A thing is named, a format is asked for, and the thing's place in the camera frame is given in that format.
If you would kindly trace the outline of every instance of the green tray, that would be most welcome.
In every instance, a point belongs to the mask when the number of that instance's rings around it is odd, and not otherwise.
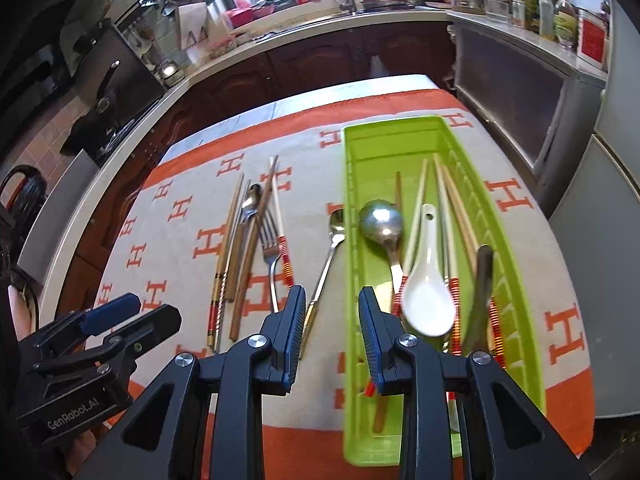
[[[360,322],[358,293],[374,287],[380,305],[391,300],[391,275],[385,253],[359,232],[358,211],[369,200],[394,202],[396,171],[402,179],[402,215],[408,229],[423,158],[431,159],[426,201],[437,205],[433,154],[438,153],[458,188],[481,244],[494,248],[494,298],[500,317],[507,371],[545,413],[542,366],[520,281],[498,211],[465,150],[444,120],[438,116],[380,121],[348,126],[343,130],[346,160],[345,222],[348,253],[346,275],[346,399],[344,407],[344,457],[357,466],[396,465],[402,430],[402,396],[388,401],[385,426],[373,433],[378,397],[366,397],[369,368]],[[473,279],[458,226],[454,227],[460,275],[462,333],[472,302]],[[451,435],[453,456],[461,455],[460,436]]]

